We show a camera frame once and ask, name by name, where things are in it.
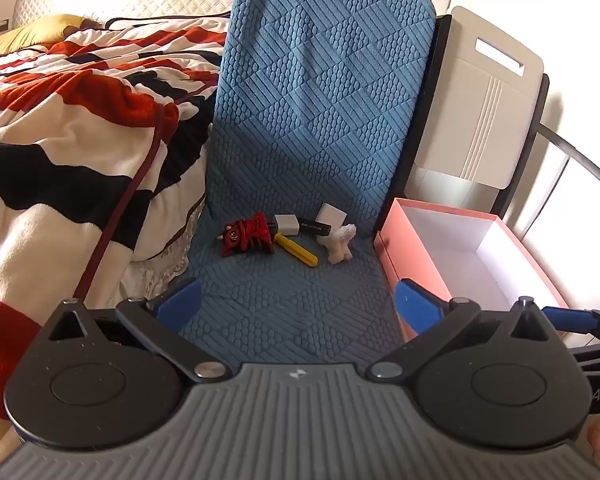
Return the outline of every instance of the striped blanket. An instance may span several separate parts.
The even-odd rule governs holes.
[[[64,298],[106,305],[199,211],[227,18],[83,30],[0,58],[2,391]]]

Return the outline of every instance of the white plush toy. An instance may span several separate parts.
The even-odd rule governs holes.
[[[332,231],[329,236],[318,236],[318,244],[325,246],[329,251],[330,264],[339,264],[342,260],[353,258],[349,242],[355,237],[356,231],[355,226],[349,224]]]

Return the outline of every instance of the white logo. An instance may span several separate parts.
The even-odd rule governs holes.
[[[298,368],[296,371],[289,373],[289,375],[294,379],[302,379],[305,375],[307,375],[307,372]]]

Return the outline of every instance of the yellow pen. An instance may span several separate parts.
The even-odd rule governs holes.
[[[286,236],[277,233],[273,237],[273,241],[282,247],[286,252],[295,256],[303,264],[306,264],[309,267],[315,267],[318,265],[318,257],[315,254],[310,253],[301,245],[289,240],[289,238]]]

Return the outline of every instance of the blue textured fabric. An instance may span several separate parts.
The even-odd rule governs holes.
[[[400,343],[372,228],[397,167],[433,36],[430,0],[235,0],[207,209],[190,251],[203,307],[184,333],[232,365],[367,364]],[[262,210],[358,227],[353,260],[315,269],[282,249],[221,258],[225,222]]]

